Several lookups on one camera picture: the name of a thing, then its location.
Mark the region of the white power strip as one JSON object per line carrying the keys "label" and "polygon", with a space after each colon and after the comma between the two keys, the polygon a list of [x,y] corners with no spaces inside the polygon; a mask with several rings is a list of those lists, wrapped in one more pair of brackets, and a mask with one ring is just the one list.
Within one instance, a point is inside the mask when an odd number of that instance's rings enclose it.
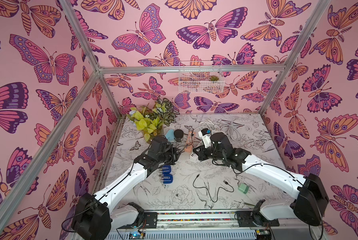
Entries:
{"label": "white power strip", "polygon": [[197,161],[199,161],[199,156],[198,156],[196,153],[192,152],[192,153],[190,154],[190,160],[191,160],[192,162],[197,162]]}

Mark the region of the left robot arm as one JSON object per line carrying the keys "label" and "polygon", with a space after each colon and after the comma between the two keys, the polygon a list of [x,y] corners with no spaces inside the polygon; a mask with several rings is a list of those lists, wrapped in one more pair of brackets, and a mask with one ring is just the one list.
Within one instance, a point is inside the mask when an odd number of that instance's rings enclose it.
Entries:
{"label": "left robot arm", "polygon": [[179,156],[179,149],[166,137],[153,138],[149,147],[119,178],[93,195],[86,193],[79,199],[71,218],[71,231],[84,240],[104,240],[113,229],[143,226],[145,210],[142,207],[129,203],[117,208],[118,203],[153,172],[163,166],[174,165]]}

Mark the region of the orange power strip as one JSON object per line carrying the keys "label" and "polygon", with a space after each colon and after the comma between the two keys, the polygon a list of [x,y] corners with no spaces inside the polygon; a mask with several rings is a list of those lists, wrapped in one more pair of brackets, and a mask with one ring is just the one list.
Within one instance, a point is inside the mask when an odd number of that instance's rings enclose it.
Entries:
{"label": "orange power strip", "polygon": [[193,149],[194,149],[194,137],[195,137],[195,132],[194,131],[189,131],[187,139],[186,139],[186,144],[185,144],[185,148],[184,148],[184,152],[185,153],[192,153]]}

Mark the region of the blue clip bottom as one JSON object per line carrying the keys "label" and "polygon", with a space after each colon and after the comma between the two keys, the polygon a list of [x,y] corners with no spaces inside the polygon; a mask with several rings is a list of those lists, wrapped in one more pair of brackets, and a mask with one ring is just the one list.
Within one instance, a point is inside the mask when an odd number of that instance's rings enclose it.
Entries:
{"label": "blue clip bottom", "polygon": [[167,185],[173,182],[173,176],[171,174],[162,174],[161,175],[161,183]]}

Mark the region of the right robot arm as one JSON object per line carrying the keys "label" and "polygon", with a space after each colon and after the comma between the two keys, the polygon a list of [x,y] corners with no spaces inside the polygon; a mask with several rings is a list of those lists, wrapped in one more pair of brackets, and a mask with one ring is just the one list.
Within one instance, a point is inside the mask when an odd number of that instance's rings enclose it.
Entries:
{"label": "right robot arm", "polygon": [[218,166],[230,168],[235,174],[253,175],[289,196],[278,202],[259,201],[252,210],[257,225],[263,220],[277,219],[299,219],[314,227],[323,224],[329,197],[319,176],[304,176],[269,164],[247,150],[234,148],[222,132],[211,134],[210,130],[204,129],[199,132],[199,137],[203,145],[195,148],[193,153],[200,161],[217,161]]}

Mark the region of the green charger adapter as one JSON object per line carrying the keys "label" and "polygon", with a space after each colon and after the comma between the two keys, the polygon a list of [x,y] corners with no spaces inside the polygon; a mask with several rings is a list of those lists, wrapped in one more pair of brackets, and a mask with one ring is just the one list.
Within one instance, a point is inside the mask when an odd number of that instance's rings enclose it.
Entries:
{"label": "green charger adapter", "polygon": [[238,190],[243,194],[247,194],[249,189],[250,189],[250,187],[248,185],[244,184],[244,183],[241,183],[238,186]]}

